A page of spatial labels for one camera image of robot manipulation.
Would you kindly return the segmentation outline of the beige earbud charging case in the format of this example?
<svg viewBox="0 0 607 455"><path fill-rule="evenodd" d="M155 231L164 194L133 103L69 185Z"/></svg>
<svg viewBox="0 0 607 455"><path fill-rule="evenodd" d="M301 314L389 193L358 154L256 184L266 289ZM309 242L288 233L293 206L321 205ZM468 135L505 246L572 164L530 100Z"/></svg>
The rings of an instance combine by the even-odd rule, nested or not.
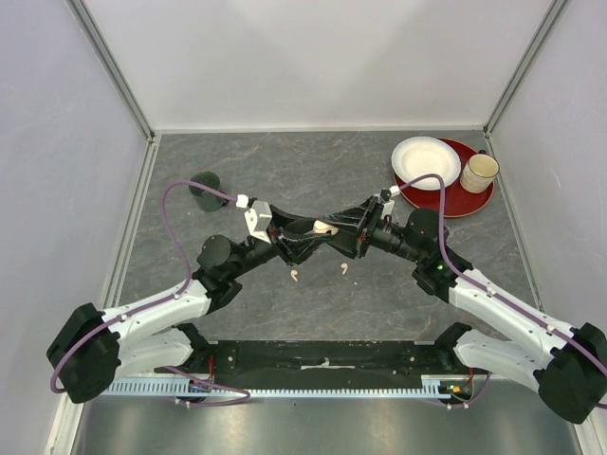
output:
<svg viewBox="0 0 607 455"><path fill-rule="evenodd" d="M319 235L335 235L339 229L329 225L321 220L316 220L313 224L313 232Z"/></svg>

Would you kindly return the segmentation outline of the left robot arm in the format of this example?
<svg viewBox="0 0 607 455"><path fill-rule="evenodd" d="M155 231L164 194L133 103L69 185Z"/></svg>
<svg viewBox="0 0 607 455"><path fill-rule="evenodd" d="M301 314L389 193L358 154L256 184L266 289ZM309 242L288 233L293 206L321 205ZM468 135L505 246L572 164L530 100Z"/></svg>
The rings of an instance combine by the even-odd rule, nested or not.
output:
<svg viewBox="0 0 607 455"><path fill-rule="evenodd" d="M198 268L179 284L121 307L77 307L46 351L51 390L81 404L132 374L156 368L200 372L208 362L208 343L192 319L227 306L242 289L238 277L275 258L300 264L341 232L334 222L291 215L261 201L245 219L244 241L212 235L198 255Z"/></svg>

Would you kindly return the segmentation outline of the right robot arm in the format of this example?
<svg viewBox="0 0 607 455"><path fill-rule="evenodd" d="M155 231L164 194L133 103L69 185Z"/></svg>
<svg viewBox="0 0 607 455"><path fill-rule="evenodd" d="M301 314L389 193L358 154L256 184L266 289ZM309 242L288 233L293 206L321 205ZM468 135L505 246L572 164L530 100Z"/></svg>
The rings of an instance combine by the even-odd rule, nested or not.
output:
<svg viewBox="0 0 607 455"><path fill-rule="evenodd" d="M470 329L434 349L445 373L462 367L497 373L536 392L560 418L583 423L603 407L606 336L586 322L575 327L507 293L445 245L439 214L415 209L404 226L393 222L375 197L326 215L315 224L346 252L363 256L371 246L415 263L413 277L427 294L467 311L506 336L499 341Z"/></svg>

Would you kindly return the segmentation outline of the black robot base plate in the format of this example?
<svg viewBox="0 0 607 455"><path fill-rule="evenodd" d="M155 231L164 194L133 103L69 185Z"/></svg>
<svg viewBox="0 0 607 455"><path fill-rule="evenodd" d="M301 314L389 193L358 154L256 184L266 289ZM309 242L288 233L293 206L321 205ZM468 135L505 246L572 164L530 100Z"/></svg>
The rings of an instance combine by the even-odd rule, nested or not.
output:
<svg viewBox="0 0 607 455"><path fill-rule="evenodd" d="M179 369L247 390L412 389L423 375L469 377L447 347L404 340L220 340Z"/></svg>

